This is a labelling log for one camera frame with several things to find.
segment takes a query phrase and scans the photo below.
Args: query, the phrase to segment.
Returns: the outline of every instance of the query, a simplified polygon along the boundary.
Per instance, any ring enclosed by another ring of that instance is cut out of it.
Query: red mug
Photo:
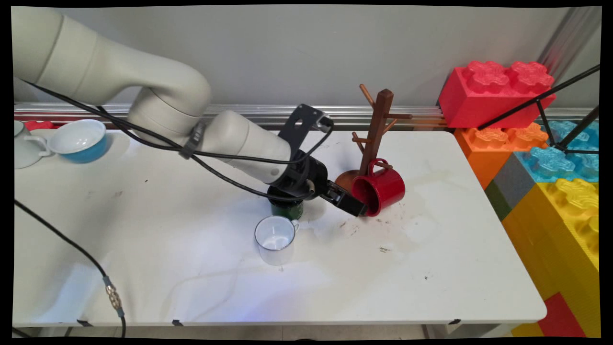
[[[387,164],[382,158],[372,160],[368,164],[367,175],[353,179],[351,186],[353,197],[368,207],[366,215],[369,217],[378,215],[382,209],[405,197],[405,182],[396,170],[383,168],[373,172],[378,161]]]

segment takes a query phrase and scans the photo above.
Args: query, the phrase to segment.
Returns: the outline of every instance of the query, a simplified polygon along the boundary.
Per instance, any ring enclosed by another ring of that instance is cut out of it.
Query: glass cup
[[[262,260],[269,265],[283,265],[294,255],[297,220],[271,215],[256,225],[255,237]]]

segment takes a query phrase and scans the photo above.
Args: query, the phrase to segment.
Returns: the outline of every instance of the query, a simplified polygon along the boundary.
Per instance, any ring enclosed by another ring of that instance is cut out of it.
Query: white teacup
[[[23,122],[15,120],[13,127],[15,128],[15,169],[31,166],[42,157],[51,154],[45,138],[31,135]]]

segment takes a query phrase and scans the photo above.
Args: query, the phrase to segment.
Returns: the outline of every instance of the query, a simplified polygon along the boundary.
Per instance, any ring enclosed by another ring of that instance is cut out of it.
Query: giant lego brick
[[[564,139],[568,133],[570,133],[575,127],[577,127],[576,123],[570,121],[550,121],[549,128],[551,129],[551,134],[554,137],[555,142],[560,142]],[[599,135],[599,126],[598,122],[592,122],[589,126],[584,129],[579,135],[577,135],[569,144],[569,149],[575,150],[585,150],[589,147],[593,147],[592,149],[598,150],[598,135]]]
[[[516,214],[517,211],[515,209],[512,210],[504,218],[502,225],[541,298],[546,300],[558,293],[560,289],[555,285],[554,279],[545,267],[543,259],[530,242],[527,235],[529,230],[522,225]]]
[[[560,142],[577,125],[570,121],[551,121],[549,122],[551,134],[556,142]],[[598,150],[598,123],[592,122],[589,126],[579,133],[569,144],[571,150]],[[566,159],[575,164],[575,172],[583,179],[590,182],[598,181],[598,155],[587,153],[569,153]]]
[[[515,62],[510,68],[488,61],[473,61],[454,68],[438,101],[450,128],[475,128],[550,90],[554,78],[536,62]],[[543,108],[555,99],[541,101]],[[535,104],[500,120],[490,128],[525,128],[539,110]]]
[[[554,183],[558,179],[583,179],[598,182],[598,155],[564,153],[553,147],[533,147],[529,152],[515,152],[500,168],[494,182],[507,204],[514,208],[536,183]]]
[[[454,136],[464,152],[481,187],[486,189],[511,152],[528,151],[532,147],[546,147],[547,133],[537,123],[526,128],[458,128]]]
[[[498,220],[502,222],[502,220],[511,211],[511,208],[509,207],[509,204],[506,203],[506,200],[504,199],[504,196],[502,195],[502,193],[500,192],[500,189],[496,185],[496,182],[494,181],[490,182],[490,184],[485,189],[485,195],[487,196],[487,199],[490,201],[490,204],[492,204],[492,207],[494,208],[494,212],[496,212],[496,215],[498,216]]]
[[[588,337],[600,337],[600,282],[595,274],[578,274],[570,267],[576,255],[568,259],[549,236],[537,243],[535,251],[554,280],[556,287],[564,296],[574,318]]]
[[[533,324],[521,324],[511,331],[513,337],[521,336],[544,336],[541,326],[537,322]]]
[[[545,306],[547,307],[547,316],[538,322],[544,336],[585,338],[585,333],[561,294],[557,293],[547,299]]]
[[[585,334],[599,337],[598,194],[594,184],[579,179],[538,183],[511,215],[518,224],[515,228],[522,229],[525,234],[524,246],[516,245],[517,235],[510,233],[509,237],[514,236],[511,240],[528,272],[531,274],[529,267],[542,262]],[[540,275],[535,278],[531,274],[535,285],[547,276],[535,274]]]

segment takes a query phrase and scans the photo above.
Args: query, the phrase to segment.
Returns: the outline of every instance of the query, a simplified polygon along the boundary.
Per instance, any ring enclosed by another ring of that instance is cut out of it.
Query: red toy brick
[[[26,129],[28,131],[33,131],[33,130],[55,130],[58,129],[59,126],[54,126],[51,121],[43,121],[43,122],[37,122],[37,121],[28,121],[25,123]]]
[[[549,297],[545,301],[545,306],[547,316],[538,322],[544,336],[585,338],[585,333],[561,293]]]
[[[492,61],[454,68],[438,98],[450,128],[475,128],[549,90],[554,78],[535,62],[515,62],[505,69]],[[543,99],[548,107],[555,95]],[[490,128],[525,128],[540,113],[536,105],[494,123]]]
[[[547,74],[547,68],[539,63],[516,62],[508,71],[511,87],[519,93],[543,93],[551,88],[554,78]]]

